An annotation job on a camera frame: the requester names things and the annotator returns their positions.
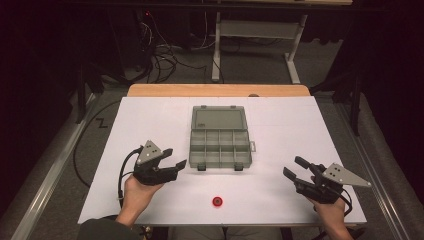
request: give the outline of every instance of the gray carpet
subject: gray carpet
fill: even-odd
[[[242,44],[237,50],[238,45],[229,42],[224,45],[225,51],[222,54],[221,71],[225,83],[289,84],[287,69],[282,58],[284,52],[282,49],[288,46],[285,42],[270,46]],[[301,82],[307,86],[313,86],[323,81],[338,47],[339,44],[321,46],[317,42],[302,43],[295,58]],[[206,71],[177,65],[176,72],[166,83],[210,83],[211,49],[191,52],[175,49],[174,52],[180,62],[191,67],[206,66]],[[155,78],[155,74],[158,74],[157,70],[152,73],[150,81]],[[106,91],[99,98],[94,112],[126,95],[127,89],[124,87],[116,84],[105,85]],[[367,178],[367,171],[360,160],[362,156],[355,145],[355,138],[352,138],[350,130],[346,127],[343,111],[340,111],[347,106],[333,104],[329,96],[329,94],[320,94],[316,99],[341,160],[348,169]],[[94,177],[117,109],[118,104],[113,104],[100,113],[96,118],[103,119],[103,123],[100,124],[101,120],[94,119],[88,125],[78,145],[76,162],[82,178],[87,182]],[[0,239],[10,239],[13,235],[55,156],[62,150],[61,146],[71,134],[70,129],[75,125],[73,123],[76,119],[75,112],[74,109],[73,115],[39,160],[15,201],[1,219]],[[393,159],[390,149],[375,124],[366,99],[362,99],[359,120],[361,133],[359,140],[363,143],[368,156],[372,158],[378,176],[399,217],[404,222],[410,239],[424,239],[422,205],[416,199]],[[381,202],[376,198],[375,191],[361,188],[355,191],[368,220],[365,224],[367,231],[360,239],[400,239],[393,234],[393,228],[387,221],[387,215],[382,211]],[[87,193],[88,188],[78,180],[75,174],[71,156],[31,239],[75,239],[79,229],[76,222]],[[294,239],[311,239],[318,233],[317,228],[293,229]]]

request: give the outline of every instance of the white table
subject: white table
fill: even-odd
[[[295,192],[283,168],[299,178],[311,173],[294,163],[301,156],[313,163],[341,164],[335,146],[313,97],[126,97],[123,98],[100,160],[79,223],[118,214],[117,182],[124,158],[148,139],[173,155],[160,167],[188,159],[193,106],[244,106],[250,140],[256,143],[249,169],[207,169],[188,166],[176,181],[156,193],[137,223],[149,225],[278,225],[316,226],[312,205]],[[127,171],[134,166],[134,156]],[[366,222],[356,194],[347,224]],[[214,207],[212,199],[223,199]]]

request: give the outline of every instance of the green translucent box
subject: green translucent box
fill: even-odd
[[[189,163],[199,171],[242,171],[250,167],[252,155],[244,107],[193,107]]]

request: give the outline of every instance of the dark sleeve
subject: dark sleeve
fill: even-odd
[[[140,240],[127,226],[109,219],[90,219],[81,224],[78,240]]]

